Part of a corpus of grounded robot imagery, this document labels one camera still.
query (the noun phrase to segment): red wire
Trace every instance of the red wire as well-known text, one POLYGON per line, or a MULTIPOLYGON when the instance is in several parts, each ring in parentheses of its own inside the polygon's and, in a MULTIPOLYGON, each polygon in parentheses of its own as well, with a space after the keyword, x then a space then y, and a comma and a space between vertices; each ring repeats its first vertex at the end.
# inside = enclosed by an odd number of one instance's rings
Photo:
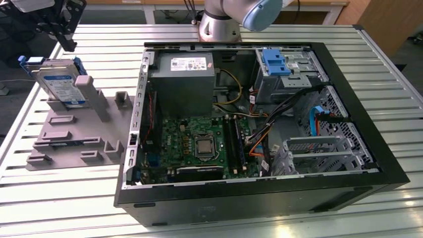
POLYGON ((316 136, 320 134, 320 121, 316 119, 316 136))
POLYGON ((147 141, 147 137, 148 137, 149 131, 151 131, 151 129, 152 129, 152 99, 151 99, 151 93, 148 93, 148 98, 149 98, 149 128, 148 128, 148 132, 147 132, 147 135, 145 135, 143 144, 144 144, 145 141, 147 141))

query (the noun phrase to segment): chip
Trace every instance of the chip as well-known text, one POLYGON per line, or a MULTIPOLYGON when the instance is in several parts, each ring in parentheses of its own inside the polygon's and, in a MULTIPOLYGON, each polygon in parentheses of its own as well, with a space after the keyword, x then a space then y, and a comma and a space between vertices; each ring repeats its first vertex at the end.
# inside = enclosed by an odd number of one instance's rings
POLYGON ((197 141, 197 152, 199 152, 199 154, 212 152, 212 141, 211 140, 199 140, 197 141))

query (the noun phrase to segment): yellow wire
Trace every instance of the yellow wire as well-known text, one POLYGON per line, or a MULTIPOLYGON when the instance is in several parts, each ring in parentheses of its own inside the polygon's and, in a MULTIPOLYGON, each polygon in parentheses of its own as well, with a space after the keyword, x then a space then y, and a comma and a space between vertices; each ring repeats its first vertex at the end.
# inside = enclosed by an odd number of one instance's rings
POLYGON ((237 97, 232 101, 223 102, 223 103, 213 103, 215 105, 228 105, 231 103, 235 103, 240 99, 240 96, 243 94, 243 87, 240 86, 240 82, 239 82, 237 78, 233 76, 233 74, 229 73, 229 71, 227 71, 225 69, 220 69, 220 71, 224 71, 232 77, 232 79, 237 83, 237 87, 239 87, 237 97))

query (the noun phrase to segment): wooden cabinet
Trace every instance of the wooden cabinet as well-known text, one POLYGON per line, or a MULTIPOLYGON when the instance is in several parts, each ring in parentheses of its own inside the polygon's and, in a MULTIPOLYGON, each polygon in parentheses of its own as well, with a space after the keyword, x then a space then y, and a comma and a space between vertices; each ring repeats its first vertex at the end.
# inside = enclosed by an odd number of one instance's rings
POLYGON ((423 23, 423 0, 351 0, 336 24, 359 24, 387 56, 423 23))

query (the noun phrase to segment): aluminum grating surface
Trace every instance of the aluminum grating surface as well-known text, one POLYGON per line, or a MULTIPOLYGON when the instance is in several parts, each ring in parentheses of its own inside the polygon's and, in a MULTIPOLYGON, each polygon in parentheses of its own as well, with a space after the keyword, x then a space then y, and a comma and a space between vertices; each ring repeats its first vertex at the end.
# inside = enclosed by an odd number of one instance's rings
MULTIPOLYGON (((260 33, 241 30, 241 36, 244 41, 327 44, 411 183, 337 212, 144 228, 112 205, 117 165, 25 170, 49 109, 46 95, 34 86, 0 148, 0 237, 421 237, 421 101, 376 47, 363 39, 365 33, 349 26, 272 26, 260 33)), ((73 38, 74 53, 94 86, 108 96, 124 90, 135 94, 145 41, 196 41, 197 34, 187 25, 81 25, 73 38)), ((52 57, 69 56, 56 47, 52 57)))

